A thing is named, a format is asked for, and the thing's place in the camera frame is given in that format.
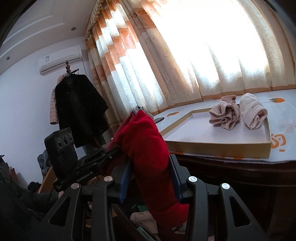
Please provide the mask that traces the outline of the bright red underwear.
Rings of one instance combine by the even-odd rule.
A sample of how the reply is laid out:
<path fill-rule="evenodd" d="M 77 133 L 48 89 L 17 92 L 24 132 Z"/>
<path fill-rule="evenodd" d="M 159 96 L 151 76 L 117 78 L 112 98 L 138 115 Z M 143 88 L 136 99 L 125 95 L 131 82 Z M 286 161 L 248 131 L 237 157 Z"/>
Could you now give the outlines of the bright red underwear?
<path fill-rule="evenodd" d="M 185 223 L 189 206 L 175 196 L 168 170 L 170 153 L 151 116 L 143 110 L 130 113 L 107 150 L 116 147 L 132 160 L 140 193 L 157 224 L 175 228 Z"/>

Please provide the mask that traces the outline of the tan beige underwear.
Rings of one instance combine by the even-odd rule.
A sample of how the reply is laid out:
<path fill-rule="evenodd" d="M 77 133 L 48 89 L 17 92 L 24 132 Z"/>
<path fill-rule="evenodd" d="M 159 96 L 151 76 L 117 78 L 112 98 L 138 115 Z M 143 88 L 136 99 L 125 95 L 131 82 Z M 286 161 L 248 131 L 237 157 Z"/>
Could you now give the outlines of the tan beige underwear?
<path fill-rule="evenodd" d="M 158 234 L 157 222 L 149 211 L 132 213 L 130 216 L 130 221 L 133 224 L 142 227 L 152 235 Z"/>

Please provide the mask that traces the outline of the pink dotted underwear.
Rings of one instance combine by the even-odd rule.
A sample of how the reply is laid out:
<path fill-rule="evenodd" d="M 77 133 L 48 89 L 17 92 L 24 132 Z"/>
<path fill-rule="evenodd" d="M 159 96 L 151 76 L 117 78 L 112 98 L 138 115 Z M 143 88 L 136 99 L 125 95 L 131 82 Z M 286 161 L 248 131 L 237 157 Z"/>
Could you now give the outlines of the pink dotted underwear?
<path fill-rule="evenodd" d="M 240 120 L 240 108 L 236 104 L 236 96 L 223 96 L 221 102 L 212 107 L 209 113 L 210 124 L 232 130 Z"/>

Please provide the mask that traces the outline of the pale pink underwear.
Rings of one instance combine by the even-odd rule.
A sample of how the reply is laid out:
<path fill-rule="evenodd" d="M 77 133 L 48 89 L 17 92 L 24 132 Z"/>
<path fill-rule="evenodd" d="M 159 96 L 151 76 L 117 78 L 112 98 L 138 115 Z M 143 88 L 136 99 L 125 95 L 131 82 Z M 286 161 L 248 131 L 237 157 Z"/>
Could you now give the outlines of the pale pink underwear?
<path fill-rule="evenodd" d="M 260 128 L 267 118 L 268 111 L 263 104 L 251 93 L 241 96 L 240 103 L 241 118 L 250 130 Z"/>

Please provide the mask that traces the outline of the shallow cardboard box tray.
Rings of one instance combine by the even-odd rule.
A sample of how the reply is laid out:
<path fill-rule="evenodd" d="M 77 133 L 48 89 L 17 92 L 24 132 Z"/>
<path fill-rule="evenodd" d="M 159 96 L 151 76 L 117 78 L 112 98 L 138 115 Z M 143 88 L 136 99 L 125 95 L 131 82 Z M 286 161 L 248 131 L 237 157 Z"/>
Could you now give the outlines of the shallow cardboard box tray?
<path fill-rule="evenodd" d="M 269 157 L 271 132 L 267 118 L 256 130 L 240 120 L 229 131 L 209 123 L 209 110 L 191 110 L 160 131 L 171 152 L 241 159 Z"/>

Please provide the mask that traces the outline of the black hanging coat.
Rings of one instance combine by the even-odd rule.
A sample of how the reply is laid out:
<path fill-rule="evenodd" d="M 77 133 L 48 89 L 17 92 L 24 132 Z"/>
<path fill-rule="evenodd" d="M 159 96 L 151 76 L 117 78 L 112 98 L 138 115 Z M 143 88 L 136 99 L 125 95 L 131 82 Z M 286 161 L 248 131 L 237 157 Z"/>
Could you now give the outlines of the black hanging coat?
<path fill-rule="evenodd" d="M 70 128 L 75 147 L 98 140 L 108 129 L 104 117 L 108 105 L 88 77 L 72 74 L 55 87 L 60 129 Z"/>

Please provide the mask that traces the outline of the black smartphone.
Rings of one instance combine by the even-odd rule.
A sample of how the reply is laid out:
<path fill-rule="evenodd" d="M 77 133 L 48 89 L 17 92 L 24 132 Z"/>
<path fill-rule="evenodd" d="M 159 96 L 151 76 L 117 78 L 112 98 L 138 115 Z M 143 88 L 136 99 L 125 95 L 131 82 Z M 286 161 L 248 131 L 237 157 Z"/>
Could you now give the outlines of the black smartphone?
<path fill-rule="evenodd" d="M 154 122 L 159 123 L 160 121 L 163 121 L 164 119 L 165 119 L 164 117 L 155 118 Z"/>

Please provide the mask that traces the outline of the dark wooden dresser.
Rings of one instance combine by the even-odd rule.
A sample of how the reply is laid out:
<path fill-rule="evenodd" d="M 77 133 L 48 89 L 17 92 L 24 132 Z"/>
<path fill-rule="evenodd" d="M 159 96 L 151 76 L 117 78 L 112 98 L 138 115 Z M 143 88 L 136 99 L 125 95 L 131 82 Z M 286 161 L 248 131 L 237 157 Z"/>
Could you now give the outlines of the dark wooden dresser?
<path fill-rule="evenodd" d="M 205 183 L 230 184 L 267 233 L 295 232 L 295 162 L 226 161 L 176 153 Z"/>

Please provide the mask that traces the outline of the wooden coat rack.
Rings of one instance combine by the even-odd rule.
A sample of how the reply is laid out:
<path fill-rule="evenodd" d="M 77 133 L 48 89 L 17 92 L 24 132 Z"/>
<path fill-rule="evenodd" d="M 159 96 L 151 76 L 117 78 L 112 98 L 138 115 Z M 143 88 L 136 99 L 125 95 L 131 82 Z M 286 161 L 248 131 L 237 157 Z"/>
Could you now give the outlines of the wooden coat rack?
<path fill-rule="evenodd" d="M 68 60 L 66 60 L 65 64 L 66 64 L 66 74 L 67 74 L 67 76 L 70 76 L 71 74 L 74 74 L 74 73 L 79 71 L 79 68 L 72 71 Z"/>

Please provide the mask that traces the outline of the white patterned table cover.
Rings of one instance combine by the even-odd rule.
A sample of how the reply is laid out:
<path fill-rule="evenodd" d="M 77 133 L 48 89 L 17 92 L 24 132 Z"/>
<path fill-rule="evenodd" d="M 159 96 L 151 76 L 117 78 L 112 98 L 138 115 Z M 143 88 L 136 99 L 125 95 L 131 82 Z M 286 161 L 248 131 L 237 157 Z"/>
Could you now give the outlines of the white patterned table cover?
<path fill-rule="evenodd" d="M 295 91 L 169 109 L 157 124 L 172 153 L 270 163 L 295 160 Z"/>

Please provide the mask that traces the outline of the beige orange lace curtain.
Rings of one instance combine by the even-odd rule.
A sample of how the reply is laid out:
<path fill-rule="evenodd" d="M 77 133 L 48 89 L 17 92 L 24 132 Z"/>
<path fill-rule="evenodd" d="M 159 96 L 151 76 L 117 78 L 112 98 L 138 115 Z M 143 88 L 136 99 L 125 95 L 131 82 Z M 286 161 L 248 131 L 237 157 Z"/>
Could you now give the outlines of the beige orange lace curtain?
<path fill-rule="evenodd" d="M 114 133 L 135 106 L 295 88 L 295 37 L 272 1 L 96 1 L 85 34 Z"/>

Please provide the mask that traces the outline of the white wall air conditioner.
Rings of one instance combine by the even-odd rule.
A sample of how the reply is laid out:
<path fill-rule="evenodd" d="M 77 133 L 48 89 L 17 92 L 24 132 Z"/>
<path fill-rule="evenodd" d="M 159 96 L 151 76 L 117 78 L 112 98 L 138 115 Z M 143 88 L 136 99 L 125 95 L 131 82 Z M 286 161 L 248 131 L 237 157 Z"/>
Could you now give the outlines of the white wall air conditioner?
<path fill-rule="evenodd" d="M 79 45 L 72 46 L 41 57 L 38 60 L 39 72 L 45 75 L 60 67 L 65 67 L 66 62 L 74 63 L 82 59 L 82 50 Z"/>

